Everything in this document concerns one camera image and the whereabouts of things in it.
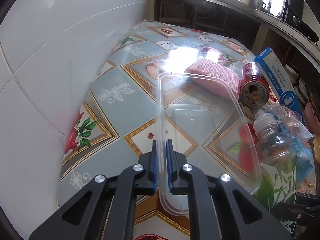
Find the floral patterned tablecloth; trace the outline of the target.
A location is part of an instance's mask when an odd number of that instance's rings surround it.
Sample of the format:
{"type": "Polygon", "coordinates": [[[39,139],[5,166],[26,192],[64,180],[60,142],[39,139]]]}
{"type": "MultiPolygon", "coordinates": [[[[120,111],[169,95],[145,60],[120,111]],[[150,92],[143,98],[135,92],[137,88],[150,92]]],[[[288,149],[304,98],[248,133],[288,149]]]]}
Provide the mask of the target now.
{"type": "Polygon", "coordinates": [[[157,77],[206,58],[241,74],[255,55],[231,38],[155,21],[137,23],[107,58],[75,116],[62,162],[57,204],[96,175],[112,177],[150,152],[157,139],[157,77]]]}

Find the blue snack bag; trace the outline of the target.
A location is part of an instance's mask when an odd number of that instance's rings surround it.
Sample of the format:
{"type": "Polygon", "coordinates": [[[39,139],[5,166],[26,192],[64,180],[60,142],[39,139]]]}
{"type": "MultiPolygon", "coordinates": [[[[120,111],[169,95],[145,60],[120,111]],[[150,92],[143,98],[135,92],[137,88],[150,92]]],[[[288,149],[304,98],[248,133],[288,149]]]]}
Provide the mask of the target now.
{"type": "Polygon", "coordinates": [[[297,181],[301,182],[312,170],[313,155],[311,151],[303,144],[303,142],[312,139],[314,136],[301,122],[283,122],[277,121],[280,131],[288,135],[293,140],[293,148],[296,152],[297,165],[296,174],[297,181]]]}

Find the clear red-printed plastic bag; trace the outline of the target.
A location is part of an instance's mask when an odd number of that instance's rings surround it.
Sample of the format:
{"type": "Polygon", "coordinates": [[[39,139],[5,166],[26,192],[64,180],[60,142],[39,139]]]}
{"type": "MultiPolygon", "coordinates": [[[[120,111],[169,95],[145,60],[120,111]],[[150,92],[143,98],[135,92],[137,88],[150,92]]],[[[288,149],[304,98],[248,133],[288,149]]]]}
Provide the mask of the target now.
{"type": "Polygon", "coordinates": [[[308,141],[314,137],[314,135],[302,124],[301,116],[289,108],[272,104],[268,106],[268,110],[281,121],[292,137],[295,137],[302,142],[308,141]]]}

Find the pink knitted sponge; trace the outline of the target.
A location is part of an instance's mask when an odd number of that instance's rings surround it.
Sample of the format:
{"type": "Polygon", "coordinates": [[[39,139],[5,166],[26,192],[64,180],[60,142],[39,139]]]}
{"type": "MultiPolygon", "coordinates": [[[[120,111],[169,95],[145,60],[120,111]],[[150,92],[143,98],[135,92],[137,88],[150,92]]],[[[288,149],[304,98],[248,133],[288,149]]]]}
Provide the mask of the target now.
{"type": "Polygon", "coordinates": [[[228,92],[230,90],[236,100],[239,100],[240,80],[235,71],[209,59],[202,58],[188,67],[185,72],[219,79],[220,81],[204,79],[195,79],[195,81],[210,92],[226,99],[231,99],[228,92]]]}

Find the clear plastic container lid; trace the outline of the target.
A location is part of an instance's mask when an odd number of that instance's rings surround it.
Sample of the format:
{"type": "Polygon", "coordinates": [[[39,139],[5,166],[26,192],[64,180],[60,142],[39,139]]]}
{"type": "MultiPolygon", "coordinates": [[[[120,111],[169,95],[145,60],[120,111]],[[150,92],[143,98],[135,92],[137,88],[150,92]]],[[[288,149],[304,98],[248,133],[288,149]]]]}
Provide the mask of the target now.
{"type": "Polygon", "coordinates": [[[162,73],[157,80],[157,154],[160,201],[176,216],[188,214],[188,199],[169,192],[166,142],[205,174],[228,174],[250,194],[261,184],[261,169],[249,122],[229,90],[223,98],[195,79],[219,79],[189,73],[162,73]]]}

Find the red soda can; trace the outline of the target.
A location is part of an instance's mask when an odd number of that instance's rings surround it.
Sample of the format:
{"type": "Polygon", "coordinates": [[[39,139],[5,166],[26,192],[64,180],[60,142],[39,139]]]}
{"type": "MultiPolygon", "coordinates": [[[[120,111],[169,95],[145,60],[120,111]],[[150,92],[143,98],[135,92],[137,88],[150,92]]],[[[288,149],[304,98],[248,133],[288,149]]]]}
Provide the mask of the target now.
{"type": "Polygon", "coordinates": [[[270,87],[255,63],[248,63],[242,69],[240,98],[251,108],[265,105],[270,96],[270,87]]]}

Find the clear plastic drink bottle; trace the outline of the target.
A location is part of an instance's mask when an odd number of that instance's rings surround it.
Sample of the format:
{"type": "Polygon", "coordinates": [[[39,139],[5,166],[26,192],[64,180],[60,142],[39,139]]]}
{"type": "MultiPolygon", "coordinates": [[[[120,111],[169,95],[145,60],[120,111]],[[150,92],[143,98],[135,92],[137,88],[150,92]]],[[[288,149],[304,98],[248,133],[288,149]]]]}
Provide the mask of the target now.
{"type": "Polygon", "coordinates": [[[292,137],[284,125],[264,109],[255,114],[253,128],[261,167],[257,199],[268,211],[278,203],[293,204],[297,193],[297,154],[292,137]]]}

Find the black frying pan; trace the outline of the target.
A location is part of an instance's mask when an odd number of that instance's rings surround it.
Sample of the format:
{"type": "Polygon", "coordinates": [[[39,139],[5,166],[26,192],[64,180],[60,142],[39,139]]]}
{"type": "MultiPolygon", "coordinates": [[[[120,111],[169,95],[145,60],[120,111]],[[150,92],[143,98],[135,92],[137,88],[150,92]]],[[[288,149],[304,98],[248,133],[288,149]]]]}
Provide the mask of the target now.
{"type": "Polygon", "coordinates": [[[319,36],[311,29],[311,27],[309,27],[305,22],[297,17],[296,13],[290,6],[287,5],[287,8],[293,14],[292,19],[295,24],[295,29],[302,33],[312,43],[317,44],[317,42],[319,41],[319,36]]]}

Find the blue white glove box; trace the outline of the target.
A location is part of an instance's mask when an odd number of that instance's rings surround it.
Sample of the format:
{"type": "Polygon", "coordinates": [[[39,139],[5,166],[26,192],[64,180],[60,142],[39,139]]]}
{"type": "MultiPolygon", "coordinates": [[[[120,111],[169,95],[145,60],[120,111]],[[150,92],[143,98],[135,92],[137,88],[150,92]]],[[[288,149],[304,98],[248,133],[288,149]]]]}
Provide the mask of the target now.
{"type": "Polygon", "coordinates": [[[305,124],[302,109],[294,92],[293,85],[272,48],[267,47],[264,49],[254,58],[254,62],[272,88],[278,102],[297,114],[298,120],[305,124]]]}

